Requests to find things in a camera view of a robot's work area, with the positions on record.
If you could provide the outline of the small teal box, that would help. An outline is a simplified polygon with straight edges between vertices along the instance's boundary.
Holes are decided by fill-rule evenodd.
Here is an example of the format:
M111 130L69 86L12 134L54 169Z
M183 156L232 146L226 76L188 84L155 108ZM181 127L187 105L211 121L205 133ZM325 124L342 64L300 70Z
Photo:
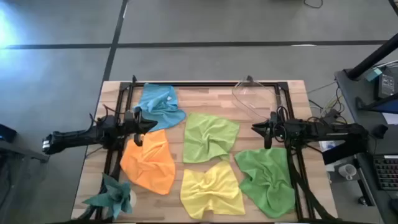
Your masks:
M364 78L371 82L375 78L377 78L380 74L382 74L382 71L379 68L370 68L364 73Z

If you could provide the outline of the orange microfiber towel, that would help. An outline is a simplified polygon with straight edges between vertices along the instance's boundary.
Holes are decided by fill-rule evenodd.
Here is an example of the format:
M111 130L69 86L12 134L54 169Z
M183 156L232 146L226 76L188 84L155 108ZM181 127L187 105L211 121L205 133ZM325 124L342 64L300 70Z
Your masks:
M159 195L169 194L176 168L165 130L143 135L141 146L128 140L120 166L132 183Z

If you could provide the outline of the blue microfiber towel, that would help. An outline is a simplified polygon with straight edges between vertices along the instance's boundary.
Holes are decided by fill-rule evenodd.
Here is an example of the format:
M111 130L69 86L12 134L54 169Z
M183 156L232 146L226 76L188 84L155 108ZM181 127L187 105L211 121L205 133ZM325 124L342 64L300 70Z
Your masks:
M145 119L157 121L150 132L168 129L186 118L186 113L178 108L175 89L171 85L145 83L139 103Z

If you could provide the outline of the white mug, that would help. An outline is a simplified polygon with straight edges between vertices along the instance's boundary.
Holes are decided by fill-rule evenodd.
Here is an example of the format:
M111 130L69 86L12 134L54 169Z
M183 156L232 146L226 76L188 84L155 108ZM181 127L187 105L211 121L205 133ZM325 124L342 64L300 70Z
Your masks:
M352 164L345 164L338 168L338 173L346 180L353 180L357 174L357 169Z

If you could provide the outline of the teal artificial plant white pot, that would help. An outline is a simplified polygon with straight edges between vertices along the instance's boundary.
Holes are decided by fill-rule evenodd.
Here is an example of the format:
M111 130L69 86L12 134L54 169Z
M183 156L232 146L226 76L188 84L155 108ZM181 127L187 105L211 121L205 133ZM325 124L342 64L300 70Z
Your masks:
M113 177L102 174L105 192L83 201L84 204L96 207L108 207L107 217L117 219L120 212L132 213L136 195L131 191L129 182L119 183Z

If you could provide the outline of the white paper sheet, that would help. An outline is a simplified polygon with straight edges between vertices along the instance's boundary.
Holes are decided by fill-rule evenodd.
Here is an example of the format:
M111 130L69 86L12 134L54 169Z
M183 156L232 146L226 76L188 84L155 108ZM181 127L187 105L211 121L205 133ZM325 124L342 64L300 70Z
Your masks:
M398 125L398 114L382 113L387 124Z

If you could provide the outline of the black aluminium frame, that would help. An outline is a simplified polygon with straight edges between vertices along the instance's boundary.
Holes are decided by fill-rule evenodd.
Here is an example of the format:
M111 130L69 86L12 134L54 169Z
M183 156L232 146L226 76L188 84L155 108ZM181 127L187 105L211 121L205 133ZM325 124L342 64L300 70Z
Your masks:
M178 106L189 113L204 113L220 116L231 121L239 122L238 138L231 153L236 154L245 149L259 149L264 145L263 138L255 133L251 126L261 122L262 119L251 115L247 108L240 106L233 95L236 81L167 81L166 85L175 88ZM282 103L289 113L302 119L309 118L310 111L308 97L305 92L304 82L301 80L288 81L263 81L265 90L260 93L266 96L259 102L268 114L271 107ZM104 82L101 87L99 102L96 108L97 116L106 114L104 107L115 109L119 106L126 109L126 104L132 106L138 104L141 97L143 82L137 82L131 96L127 92L119 90L125 85L124 81ZM192 223L180 201L180 188L183 172L186 169L207 171L214 166L218 159L199 164L184 164L182 162L183 134L185 122L167 129L166 135L170 143L170 152L176 163L176 178L168 195L159 195L142 187L133 187L137 194L137 204L132 214L122 213L116 219L117 224L158 224L158 223ZM331 187L326 173L326 167L322 155L318 152L319 144L312 143L310 148L304 149L302 158L294 157L296 169L305 167L308 185L312 192L332 216L337 217L337 211ZM263 214L247 197L243 198L245 215L215 215L211 211L204 213L200 223L272 223L274 219Z

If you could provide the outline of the black round pole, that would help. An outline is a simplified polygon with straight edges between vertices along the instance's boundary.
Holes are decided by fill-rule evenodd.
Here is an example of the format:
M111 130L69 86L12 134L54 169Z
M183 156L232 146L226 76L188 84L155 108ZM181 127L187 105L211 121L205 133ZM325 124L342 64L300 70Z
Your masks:
M385 58L391 52L398 49L398 33L382 44L372 54L367 56L362 62L346 73L350 80L357 80L366 70Z

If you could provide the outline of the clear plastic bin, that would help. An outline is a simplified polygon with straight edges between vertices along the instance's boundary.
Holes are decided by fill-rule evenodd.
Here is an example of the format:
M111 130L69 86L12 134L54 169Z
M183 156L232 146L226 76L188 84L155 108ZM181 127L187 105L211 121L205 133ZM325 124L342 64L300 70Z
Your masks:
M232 102L253 121L262 122L282 105L276 89L276 86L266 86L257 81L241 80L231 90Z

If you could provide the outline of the black power adapter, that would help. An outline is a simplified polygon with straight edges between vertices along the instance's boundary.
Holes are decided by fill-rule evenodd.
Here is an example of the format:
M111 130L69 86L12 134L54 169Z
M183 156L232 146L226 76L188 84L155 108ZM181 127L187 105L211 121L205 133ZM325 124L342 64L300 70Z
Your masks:
M379 75L379 83L377 89L377 96L379 98L387 98L396 93L396 82L394 76L385 75L382 73Z

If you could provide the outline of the lime microfiber towel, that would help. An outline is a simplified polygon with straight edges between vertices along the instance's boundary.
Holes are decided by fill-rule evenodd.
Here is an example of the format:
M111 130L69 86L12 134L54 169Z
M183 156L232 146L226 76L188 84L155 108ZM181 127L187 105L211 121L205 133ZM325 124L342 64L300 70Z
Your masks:
M184 132L183 162L197 164L214 158L227 161L240 125L210 114L191 113Z

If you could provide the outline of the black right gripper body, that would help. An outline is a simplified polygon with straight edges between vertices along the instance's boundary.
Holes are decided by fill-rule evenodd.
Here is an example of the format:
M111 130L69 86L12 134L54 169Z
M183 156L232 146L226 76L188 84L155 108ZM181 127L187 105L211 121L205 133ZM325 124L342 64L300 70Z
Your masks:
M269 139L274 138L276 141L291 140L289 132L285 127L287 118L290 118L290 116L285 112L271 112L269 120Z

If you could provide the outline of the green microfiber towel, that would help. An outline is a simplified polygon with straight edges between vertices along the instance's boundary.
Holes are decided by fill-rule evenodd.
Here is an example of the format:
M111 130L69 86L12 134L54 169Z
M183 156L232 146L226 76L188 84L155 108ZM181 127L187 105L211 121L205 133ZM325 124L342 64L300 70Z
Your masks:
M244 174L239 188L267 217L279 218L295 207L286 149L245 150L234 160Z

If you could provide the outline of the yellow microfiber towel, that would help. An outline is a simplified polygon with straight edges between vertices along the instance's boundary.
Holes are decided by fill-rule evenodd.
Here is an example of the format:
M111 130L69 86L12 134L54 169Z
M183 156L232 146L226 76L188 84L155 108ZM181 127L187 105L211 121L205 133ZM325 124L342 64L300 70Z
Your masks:
M206 211L215 215L244 215L243 193L229 162L221 161L206 172L184 170L180 200L192 219Z

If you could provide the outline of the black computer keyboard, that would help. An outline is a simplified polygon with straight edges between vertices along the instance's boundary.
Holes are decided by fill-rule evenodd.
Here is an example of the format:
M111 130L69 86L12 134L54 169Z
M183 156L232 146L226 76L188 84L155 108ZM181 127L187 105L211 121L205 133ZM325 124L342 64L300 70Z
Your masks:
M398 190L398 155L373 157L376 179L381 190Z

